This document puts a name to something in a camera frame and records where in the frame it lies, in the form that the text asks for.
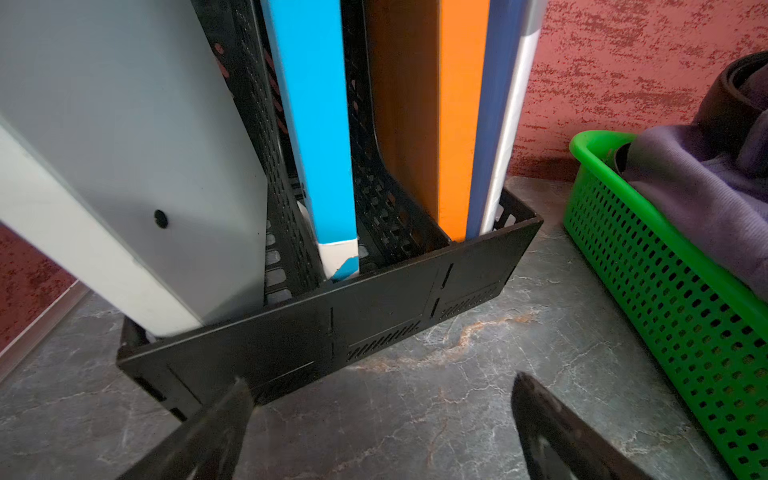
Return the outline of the purple trousers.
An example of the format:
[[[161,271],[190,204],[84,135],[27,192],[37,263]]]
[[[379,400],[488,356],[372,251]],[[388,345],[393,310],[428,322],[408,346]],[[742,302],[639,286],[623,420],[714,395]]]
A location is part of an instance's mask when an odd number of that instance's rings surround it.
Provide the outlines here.
[[[708,258],[767,297],[767,109],[738,152],[694,119],[650,128],[618,148],[613,167]]]

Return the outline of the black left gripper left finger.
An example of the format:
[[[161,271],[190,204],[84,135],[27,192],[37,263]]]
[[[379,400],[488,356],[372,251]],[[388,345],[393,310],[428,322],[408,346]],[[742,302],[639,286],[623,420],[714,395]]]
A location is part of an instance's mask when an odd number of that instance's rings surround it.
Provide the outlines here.
[[[248,384],[236,380],[120,477],[231,479],[254,408]]]

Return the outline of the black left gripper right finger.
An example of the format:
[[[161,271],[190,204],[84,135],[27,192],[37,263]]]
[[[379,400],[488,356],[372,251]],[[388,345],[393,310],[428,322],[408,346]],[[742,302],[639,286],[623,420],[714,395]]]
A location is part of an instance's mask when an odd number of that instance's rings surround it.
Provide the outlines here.
[[[532,479],[650,477],[526,372],[516,373],[511,409]]]

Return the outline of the black leather belt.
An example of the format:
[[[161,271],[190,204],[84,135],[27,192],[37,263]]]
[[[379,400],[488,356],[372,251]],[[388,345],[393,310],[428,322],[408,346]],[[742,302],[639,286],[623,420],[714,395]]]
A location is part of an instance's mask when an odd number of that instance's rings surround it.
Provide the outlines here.
[[[767,52],[762,51],[734,61],[718,75],[694,123],[719,149],[738,152],[766,109]]]

